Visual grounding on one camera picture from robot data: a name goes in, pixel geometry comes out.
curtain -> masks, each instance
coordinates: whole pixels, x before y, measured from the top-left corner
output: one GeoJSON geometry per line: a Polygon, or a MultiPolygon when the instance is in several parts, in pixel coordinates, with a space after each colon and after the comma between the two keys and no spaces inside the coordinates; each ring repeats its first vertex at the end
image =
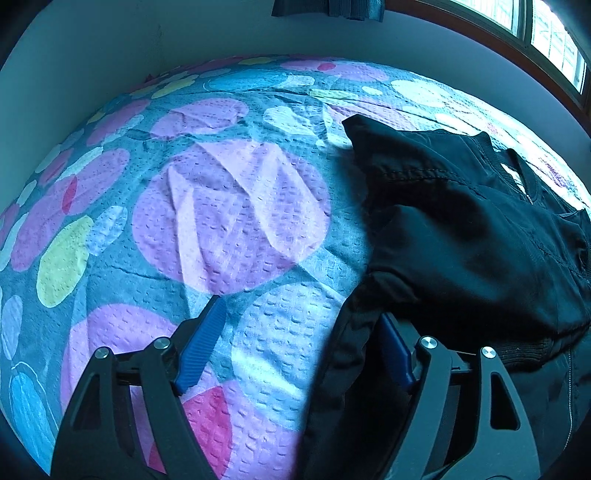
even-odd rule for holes
{"type": "Polygon", "coordinates": [[[275,0],[271,15],[284,17],[309,13],[381,22],[384,19],[384,0],[275,0]]]}

zipper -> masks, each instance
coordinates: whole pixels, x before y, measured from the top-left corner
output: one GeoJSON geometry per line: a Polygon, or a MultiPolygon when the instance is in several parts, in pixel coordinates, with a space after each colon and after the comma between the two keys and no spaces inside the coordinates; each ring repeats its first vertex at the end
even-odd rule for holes
{"type": "Polygon", "coordinates": [[[566,448],[567,445],[569,444],[570,437],[573,434],[573,354],[572,354],[571,350],[569,350],[569,420],[570,420],[569,436],[566,439],[566,443],[564,444],[564,448],[566,448]]]}

window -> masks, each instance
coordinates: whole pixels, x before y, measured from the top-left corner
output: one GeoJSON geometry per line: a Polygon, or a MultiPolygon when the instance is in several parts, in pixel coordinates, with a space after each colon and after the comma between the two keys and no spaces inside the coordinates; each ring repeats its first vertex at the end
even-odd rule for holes
{"type": "Polygon", "coordinates": [[[534,0],[531,44],[581,92],[587,65],[558,17],[541,0],[534,0]]]}
{"type": "Polygon", "coordinates": [[[517,34],[519,26],[519,0],[453,0],[485,15],[507,30],[517,34]]]}

polka dot bedsheet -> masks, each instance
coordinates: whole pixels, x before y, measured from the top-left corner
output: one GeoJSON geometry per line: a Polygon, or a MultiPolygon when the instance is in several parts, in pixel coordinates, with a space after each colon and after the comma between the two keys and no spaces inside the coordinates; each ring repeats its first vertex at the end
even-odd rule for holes
{"type": "MultiPolygon", "coordinates": [[[[144,348],[225,296],[227,325],[182,398],[219,478],[287,480],[314,368],[371,246],[342,121],[514,148],[578,209],[591,199],[529,129],[393,67],[305,56],[178,67],[55,146],[0,216],[0,403],[49,471],[92,352],[144,348]]],[[[132,392],[150,466],[162,470],[132,392]]]]}

wall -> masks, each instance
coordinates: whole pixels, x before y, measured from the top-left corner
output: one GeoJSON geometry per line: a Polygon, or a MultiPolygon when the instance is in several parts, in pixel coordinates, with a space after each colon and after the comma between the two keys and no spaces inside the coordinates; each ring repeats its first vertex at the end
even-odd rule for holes
{"type": "Polygon", "coordinates": [[[0,210],[47,151],[109,98],[148,73],[241,53],[343,56],[447,83],[526,124],[591,186],[584,130],[532,78],[470,39],[394,12],[378,24],[273,18],[273,0],[197,3],[54,0],[39,15],[0,71],[0,210]]]}

